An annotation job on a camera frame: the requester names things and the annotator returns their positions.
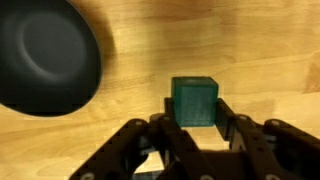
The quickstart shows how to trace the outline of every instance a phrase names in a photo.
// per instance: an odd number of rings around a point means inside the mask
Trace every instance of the black bowl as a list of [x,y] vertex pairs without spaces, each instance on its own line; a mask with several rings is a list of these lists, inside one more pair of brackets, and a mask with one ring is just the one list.
[[84,106],[102,60],[83,16],[66,0],[4,0],[0,13],[0,103],[37,116]]

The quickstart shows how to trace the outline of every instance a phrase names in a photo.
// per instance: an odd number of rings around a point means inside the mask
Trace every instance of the table surface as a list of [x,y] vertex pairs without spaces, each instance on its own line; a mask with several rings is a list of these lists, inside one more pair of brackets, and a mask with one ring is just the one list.
[[[0,107],[0,179],[67,179],[131,118],[163,112],[173,76],[211,76],[237,113],[320,137],[320,1],[73,0],[104,56],[101,86],[70,115]],[[215,127],[188,128],[226,149]],[[161,168],[153,154],[139,171]]]

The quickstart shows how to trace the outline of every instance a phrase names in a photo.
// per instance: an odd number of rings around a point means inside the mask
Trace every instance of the teal cube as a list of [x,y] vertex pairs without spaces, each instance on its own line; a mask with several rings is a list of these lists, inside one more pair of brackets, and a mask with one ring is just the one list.
[[172,78],[175,120],[181,127],[213,126],[219,85],[211,77]]

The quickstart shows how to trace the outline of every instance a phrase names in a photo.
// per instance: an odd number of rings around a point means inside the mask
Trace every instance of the cube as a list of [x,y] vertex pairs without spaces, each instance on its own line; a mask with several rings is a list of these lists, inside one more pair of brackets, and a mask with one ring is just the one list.
[[172,78],[175,120],[181,127],[213,126],[219,85],[211,77]]

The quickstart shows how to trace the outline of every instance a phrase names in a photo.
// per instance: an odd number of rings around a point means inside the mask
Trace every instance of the wood grain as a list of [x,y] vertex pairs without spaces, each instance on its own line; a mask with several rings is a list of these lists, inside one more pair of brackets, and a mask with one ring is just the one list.
[[[170,79],[211,76],[235,112],[279,118],[320,138],[320,1],[73,0],[104,56],[81,110],[40,118],[0,107],[0,179],[68,179],[131,118],[163,111]],[[226,149],[213,128],[200,148]],[[156,155],[139,171],[159,169]]]

